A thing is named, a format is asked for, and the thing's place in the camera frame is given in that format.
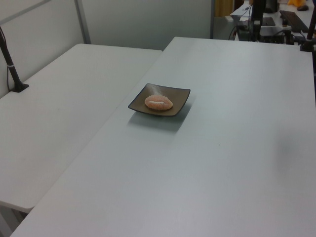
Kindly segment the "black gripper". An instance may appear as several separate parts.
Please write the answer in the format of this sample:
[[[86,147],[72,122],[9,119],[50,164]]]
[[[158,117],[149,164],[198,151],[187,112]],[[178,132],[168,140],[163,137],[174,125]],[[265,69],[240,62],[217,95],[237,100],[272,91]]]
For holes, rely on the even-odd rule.
[[[260,34],[261,22],[266,8],[266,0],[253,0],[251,20],[253,21],[253,35]]]

